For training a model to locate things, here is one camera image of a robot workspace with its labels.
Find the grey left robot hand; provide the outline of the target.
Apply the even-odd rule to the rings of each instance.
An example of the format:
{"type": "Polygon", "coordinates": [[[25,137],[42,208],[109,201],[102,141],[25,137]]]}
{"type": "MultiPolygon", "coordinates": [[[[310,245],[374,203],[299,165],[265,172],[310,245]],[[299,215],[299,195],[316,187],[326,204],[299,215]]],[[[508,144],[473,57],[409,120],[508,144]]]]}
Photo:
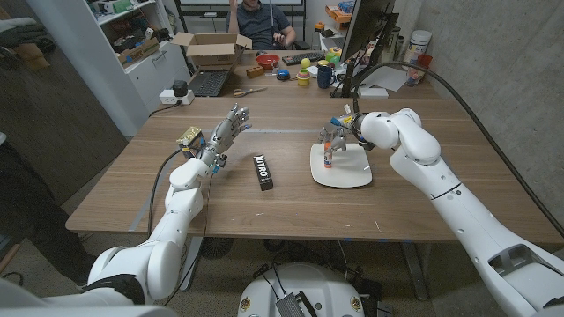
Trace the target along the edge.
{"type": "Polygon", "coordinates": [[[239,108],[235,103],[228,112],[226,118],[221,121],[211,132],[210,139],[205,147],[197,154],[200,159],[208,166],[225,166],[227,151],[234,143],[234,139],[244,130],[250,129],[252,125],[247,123],[249,119],[249,109],[239,108]]]}

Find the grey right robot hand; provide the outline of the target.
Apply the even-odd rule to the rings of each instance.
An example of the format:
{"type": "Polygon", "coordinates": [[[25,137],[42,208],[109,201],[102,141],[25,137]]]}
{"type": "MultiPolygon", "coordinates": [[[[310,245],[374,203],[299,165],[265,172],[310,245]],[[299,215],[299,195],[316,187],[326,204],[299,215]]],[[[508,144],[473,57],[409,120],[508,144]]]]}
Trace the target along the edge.
{"type": "Polygon", "coordinates": [[[346,151],[346,139],[348,136],[354,136],[359,144],[366,144],[367,140],[360,131],[360,125],[365,117],[366,114],[346,114],[332,117],[323,125],[317,143],[330,144],[329,149],[325,151],[326,153],[338,150],[346,151]]]}

